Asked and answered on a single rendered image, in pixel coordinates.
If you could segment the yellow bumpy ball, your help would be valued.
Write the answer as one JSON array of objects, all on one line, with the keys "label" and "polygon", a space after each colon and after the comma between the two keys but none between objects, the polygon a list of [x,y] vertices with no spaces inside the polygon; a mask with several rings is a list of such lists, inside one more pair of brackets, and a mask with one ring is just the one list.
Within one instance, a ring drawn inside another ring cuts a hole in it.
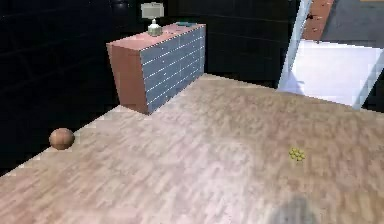
[{"label": "yellow bumpy ball", "polygon": [[305,159],[304,151],[297,149],[297,148],[292,148],[289,151],[289,156],[291,159],[296,160],[296,161],[302,161]]}]

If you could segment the white table lamp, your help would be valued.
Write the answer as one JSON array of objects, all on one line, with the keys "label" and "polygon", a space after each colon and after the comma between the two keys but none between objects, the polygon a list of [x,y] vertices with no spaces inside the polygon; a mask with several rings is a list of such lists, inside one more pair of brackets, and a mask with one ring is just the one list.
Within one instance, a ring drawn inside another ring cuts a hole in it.
[{"label": "white table lamp", "polygon": [[164,5],[157,2],[143,3],[141,5],[141,15],[144,19],[151,21],[147,33],[152,37],[160,36],[162,34],[162,27],[156,20],[164,16]]}]

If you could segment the brown basketball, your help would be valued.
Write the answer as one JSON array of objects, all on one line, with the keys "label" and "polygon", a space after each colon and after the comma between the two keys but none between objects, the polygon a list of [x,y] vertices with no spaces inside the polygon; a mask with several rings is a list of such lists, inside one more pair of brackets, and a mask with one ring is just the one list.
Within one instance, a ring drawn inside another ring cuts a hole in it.
[{"label": "brown basketball", "polygon": [[55,129],[49,136],[50,145],[57,150],[65,150],[75,141],[74,133],[67,128]]}]

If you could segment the brown chest of drawers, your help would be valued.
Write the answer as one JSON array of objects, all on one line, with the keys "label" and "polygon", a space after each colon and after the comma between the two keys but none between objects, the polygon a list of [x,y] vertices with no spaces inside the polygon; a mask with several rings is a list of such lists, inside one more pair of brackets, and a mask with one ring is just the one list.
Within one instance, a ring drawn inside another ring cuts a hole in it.
[{"label": "brown chest of drawers", "polygon": [[204,73],[206,26],[163,27],[106,45],[122,106],[151,114]]}]

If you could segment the white room door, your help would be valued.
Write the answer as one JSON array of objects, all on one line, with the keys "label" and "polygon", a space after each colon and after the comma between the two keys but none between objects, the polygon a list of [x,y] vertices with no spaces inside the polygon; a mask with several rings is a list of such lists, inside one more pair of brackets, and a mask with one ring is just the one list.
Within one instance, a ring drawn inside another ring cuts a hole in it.
[{"label": "white room door", "polygon": [[312,0],[300,0],[299,10],[296,15],[288,50],[285,56],[281,76],[278,84],[278,90],[282,91],[290,78],[290,72],[295,61],[296,53],[301,41],[304,30],[304,24],[310,10]]}]

